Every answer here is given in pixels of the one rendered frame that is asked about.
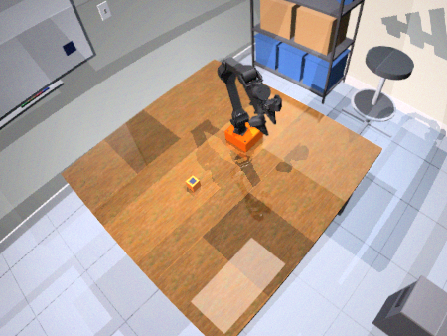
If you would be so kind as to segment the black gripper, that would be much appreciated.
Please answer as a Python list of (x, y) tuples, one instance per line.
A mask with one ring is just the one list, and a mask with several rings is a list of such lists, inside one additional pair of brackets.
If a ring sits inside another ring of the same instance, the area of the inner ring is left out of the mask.
[[(255, 110), (254, 115), (258, 114), (258, 116), (252, 117), (248, 124), (250, 127), (255, 127), (258, 130), (260, 130), (262, 133), (264, 133), (266, 136), (269, 135), (267, 126), (266, 126), (266, 120), (264, 118), (264, 110), (263, 110), (263, 100), (261, 99), (255, 99), (251, 100), (250, 106), (253, 105), (253, 108)], [(271, 121), (273, 125), (276, 125), (276, 118), (275, 118), (275, 111), (269, 111), (267, 114), (265, 114), (267, 118)]]

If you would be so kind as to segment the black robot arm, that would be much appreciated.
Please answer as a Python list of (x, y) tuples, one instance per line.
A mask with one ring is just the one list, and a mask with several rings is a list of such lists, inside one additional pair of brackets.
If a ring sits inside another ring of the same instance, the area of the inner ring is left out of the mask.
[[(248, 130), (246, 123), (249, 122), (248, 113), (242, 109), (238, 90), (235, 84), (236, 77), (245, 88), (250, 100), (263, 100), (263, 110), (265, 114), (269, 111), (279, 112), (282, 108), (282, 98), (276, 94), (274, 98), (268, 99), (271, 96), (269, 86), (263, 84), (263, 76), (258, 69), (253, 65), (243, 65), (230, 57), (222, 61), (218, 66), (217, 73), (221, 80), (225, 83), (228, 95), (231, 101), (233, 112), (230, 123), (234, 127), (235, 134), (243, 136)], [(266, 101), (265, 101), (266, 100)]]

